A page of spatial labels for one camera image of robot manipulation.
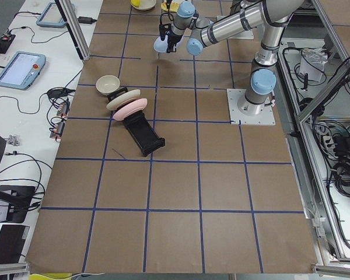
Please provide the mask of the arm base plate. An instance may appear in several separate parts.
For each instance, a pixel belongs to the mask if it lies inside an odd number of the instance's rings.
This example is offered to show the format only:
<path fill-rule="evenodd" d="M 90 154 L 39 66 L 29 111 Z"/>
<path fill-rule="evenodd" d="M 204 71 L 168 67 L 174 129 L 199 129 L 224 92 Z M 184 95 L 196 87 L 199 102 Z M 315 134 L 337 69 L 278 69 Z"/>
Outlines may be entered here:
<path fill-rule="evenodd" d="M 275 117 L 267 97 L 263 104 L 249 103 L 245 98 L 245 89 L 227 89 L 230 123 L 233 125 L 275 125 Z"/>

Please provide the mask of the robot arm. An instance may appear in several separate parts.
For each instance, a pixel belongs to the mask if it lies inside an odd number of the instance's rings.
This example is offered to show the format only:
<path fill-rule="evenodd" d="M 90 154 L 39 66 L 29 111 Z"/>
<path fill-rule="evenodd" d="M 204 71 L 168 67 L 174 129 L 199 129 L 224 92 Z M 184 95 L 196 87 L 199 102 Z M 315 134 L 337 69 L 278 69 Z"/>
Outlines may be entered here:
<path fill-rule="evenodd" d="M 278 60 L 280 40 L 292 13 L 302 3 L 280 0 L 233 1 L 230 15 L 211 22 L 201 17 L 191 2 L 184 1 L 171 23 L 160 24 L 160 39 L 167 42 L 166 52 L 172 53 L 184 32 L 189 29 L 191 35 L 187 42 L 187 51 L 198 56 L 206 47 L 263 25 L 260 49 L 251 65 L 250 85 L 237 102 L 243 114 L 256 116 L 263 110 L 266 98 L 276 85 L 277 78 L 272 69 Z"/>

